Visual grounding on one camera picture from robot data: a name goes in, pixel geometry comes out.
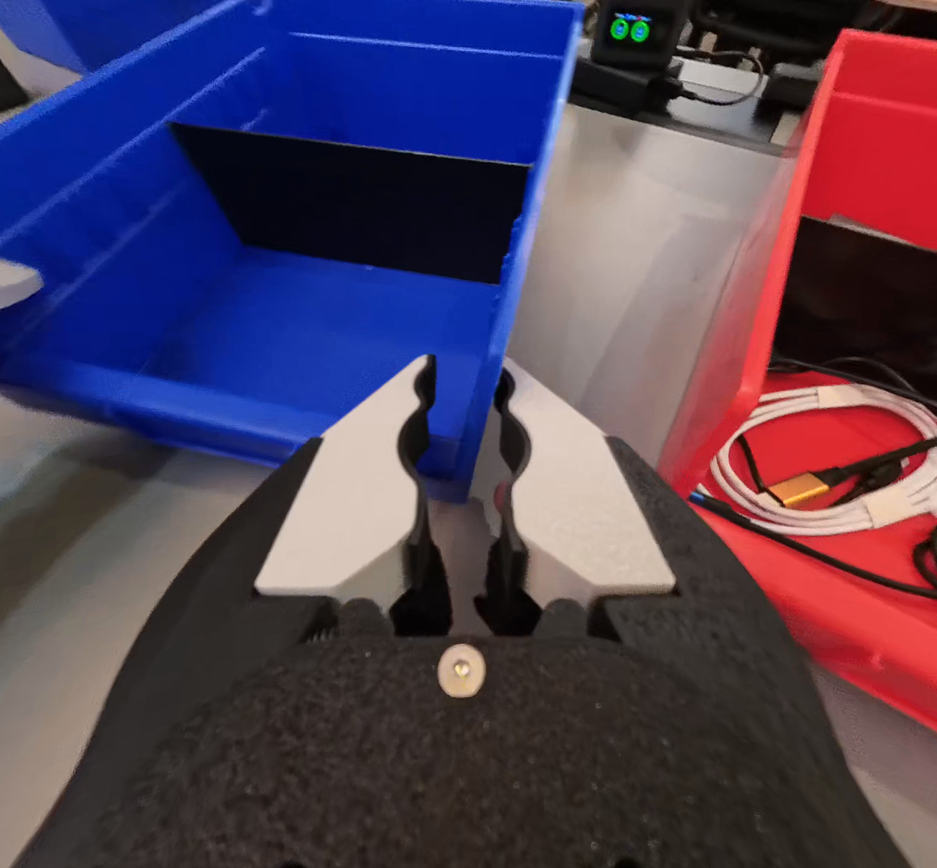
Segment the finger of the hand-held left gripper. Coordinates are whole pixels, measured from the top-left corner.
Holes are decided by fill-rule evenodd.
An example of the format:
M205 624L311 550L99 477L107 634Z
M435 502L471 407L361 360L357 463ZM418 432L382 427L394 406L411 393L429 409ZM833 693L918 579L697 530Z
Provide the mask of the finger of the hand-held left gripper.
M43 278L38 269L12 261L1 261L2 310L29 299L42 288Z

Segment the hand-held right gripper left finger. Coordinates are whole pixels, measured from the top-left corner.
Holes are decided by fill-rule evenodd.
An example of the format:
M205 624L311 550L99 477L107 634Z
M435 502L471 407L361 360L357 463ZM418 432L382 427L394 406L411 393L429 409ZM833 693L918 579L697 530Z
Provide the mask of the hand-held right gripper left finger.
M449 633L450 589L417 470L436 384L436 357L418 356L322 434L259 594L368 600L400 635Z

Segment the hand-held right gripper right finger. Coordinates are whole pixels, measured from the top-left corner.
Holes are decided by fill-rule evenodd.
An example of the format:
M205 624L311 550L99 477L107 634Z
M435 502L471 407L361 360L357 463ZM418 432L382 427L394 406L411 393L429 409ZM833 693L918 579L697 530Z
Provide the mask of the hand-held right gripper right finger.
M676 577L621 468L612 439L516 363L494 398L506 475L499 528L476 609L496 636L528 636L546 609L670 595Z

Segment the black cable blue-ringed plugs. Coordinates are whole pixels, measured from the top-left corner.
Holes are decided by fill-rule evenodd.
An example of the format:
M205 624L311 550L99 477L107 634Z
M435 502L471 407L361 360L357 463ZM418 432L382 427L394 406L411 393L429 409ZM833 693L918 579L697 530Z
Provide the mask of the black cable blue-ringed plugs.
M806 558L810 558L814 561L818 561L825 566L847 574L854 579L860 579L861 581L869 582L891 592L907 594L933 602L936 600L935 585L933 584L930 584L929 588L921 587L896 581L895 579L889 579L877 573L856 567L845 561L842 561L841 559L823 553L811 546L799 543L792 538L759 527L753 520L748 519L747 517L744 517L736 511L732 510L728 504L718 499L712 498L707 494L700 493L699 491L693 491L689 495L689 502L708 512L709 514L718 516L723 520L728 521L732 525L747 531L748 533L758 535L764 539L778 544L779 546L783 546L792 552L795 552Z

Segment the black cable gold plug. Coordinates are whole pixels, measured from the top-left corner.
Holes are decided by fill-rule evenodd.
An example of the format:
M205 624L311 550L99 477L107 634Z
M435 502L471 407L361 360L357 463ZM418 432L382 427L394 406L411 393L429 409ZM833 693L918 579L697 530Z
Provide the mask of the black cable gold plug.
M772 486L765 485L757 467L753 450L745 437L739 437L740 444L749 472L754 479L755 488L787 509L798 508L804 503L825 496L833 488L855 479L855 483L837 502L844 504L862 496L884 489L896 483L903 474L906 459L930 452L936 446L936 439L920 440L900 449L874 455L846 465L808 472L785 479Z

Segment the red plastic bin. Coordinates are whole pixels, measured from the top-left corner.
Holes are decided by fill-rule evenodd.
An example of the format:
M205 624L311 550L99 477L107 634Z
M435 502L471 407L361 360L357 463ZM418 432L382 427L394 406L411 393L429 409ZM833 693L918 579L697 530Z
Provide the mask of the red plastic bin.
M787 509L755 488L935 438L935 397L859 358L832 369L772 345L800 218L844 218L935 249L935 43L842 33L811 108L743 238L664 441L681 496L889 579L935 585L935 448L889 487L841 505L855 479ZM696 510L729 544L816 663L935 729L935 601L854 579Z

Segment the black bin divider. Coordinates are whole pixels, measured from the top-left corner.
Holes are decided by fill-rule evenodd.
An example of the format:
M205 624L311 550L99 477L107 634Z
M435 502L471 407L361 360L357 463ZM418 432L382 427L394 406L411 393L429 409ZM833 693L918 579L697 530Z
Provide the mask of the black bin divider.
M872 361L935 397L935 249L844 218L800 218L772 356L827 369Z
M246 246L495 285L531 167L173 122Z

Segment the black charging dock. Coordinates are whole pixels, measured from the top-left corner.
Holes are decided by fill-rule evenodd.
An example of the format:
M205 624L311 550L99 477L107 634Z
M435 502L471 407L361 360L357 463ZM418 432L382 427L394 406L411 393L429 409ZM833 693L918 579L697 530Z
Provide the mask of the black charging dock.
M684 62L674 58L662 71L629 70L600 65L579 56L570 88L570 103L629 118L663 114L682 96Z

